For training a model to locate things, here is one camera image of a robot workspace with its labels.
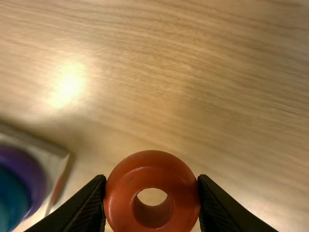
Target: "orange rubber ring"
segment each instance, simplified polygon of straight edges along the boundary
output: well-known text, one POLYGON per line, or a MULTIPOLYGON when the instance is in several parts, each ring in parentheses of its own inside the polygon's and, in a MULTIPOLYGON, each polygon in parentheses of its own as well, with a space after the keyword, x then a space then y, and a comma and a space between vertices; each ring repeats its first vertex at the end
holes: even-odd
POLYGON ((142 151, 121 161, 107 180, 106 219, 114 232, 189 232, 200 210, 197 179, 179 158, 163 151, 142 151), (157 188, 167 194, 148 206, 137 194, 157 188))

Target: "wooden table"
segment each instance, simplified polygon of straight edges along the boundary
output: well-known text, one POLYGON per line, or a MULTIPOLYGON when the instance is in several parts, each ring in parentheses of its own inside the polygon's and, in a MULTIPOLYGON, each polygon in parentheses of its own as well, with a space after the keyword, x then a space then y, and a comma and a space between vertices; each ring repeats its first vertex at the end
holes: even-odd
POLYGON ((306 232, 309 2, 2 0, 0 117, 75 154, 57 205, 159 149, 306 232))

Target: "red object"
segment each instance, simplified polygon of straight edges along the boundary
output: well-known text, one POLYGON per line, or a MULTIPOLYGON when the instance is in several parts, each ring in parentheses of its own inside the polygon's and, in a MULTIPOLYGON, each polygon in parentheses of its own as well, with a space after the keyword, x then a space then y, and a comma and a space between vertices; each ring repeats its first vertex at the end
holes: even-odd
POLYGON ((200 210, 194 174, 163 151, 142 151, 121 161, 105 191, 104 211, 114 232, 189 232, 200 210), (160 205, 145 205, 137 194, 148 188, 164 191, 167 198, 160 205))

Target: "purple ring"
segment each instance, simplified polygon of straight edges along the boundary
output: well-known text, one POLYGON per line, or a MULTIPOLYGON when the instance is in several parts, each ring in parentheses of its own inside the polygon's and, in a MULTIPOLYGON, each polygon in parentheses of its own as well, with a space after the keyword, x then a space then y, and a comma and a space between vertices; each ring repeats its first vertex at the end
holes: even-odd
POLYGON ((26 151, 0 145, 0 165, 15 174, 26 186, 31 198, 27 217, 33 215, 42 205, 47 193, 47 179, 40 164, 26 151))

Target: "teal ring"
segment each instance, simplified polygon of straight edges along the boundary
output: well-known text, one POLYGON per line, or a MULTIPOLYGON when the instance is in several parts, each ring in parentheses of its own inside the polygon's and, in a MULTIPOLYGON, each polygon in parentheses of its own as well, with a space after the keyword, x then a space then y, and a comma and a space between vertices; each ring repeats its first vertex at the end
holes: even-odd
POLYGON ((0 166, 0 199, 7 207, 8 231, 12 231, 30 209, 26 187, 10 171, 0 166))

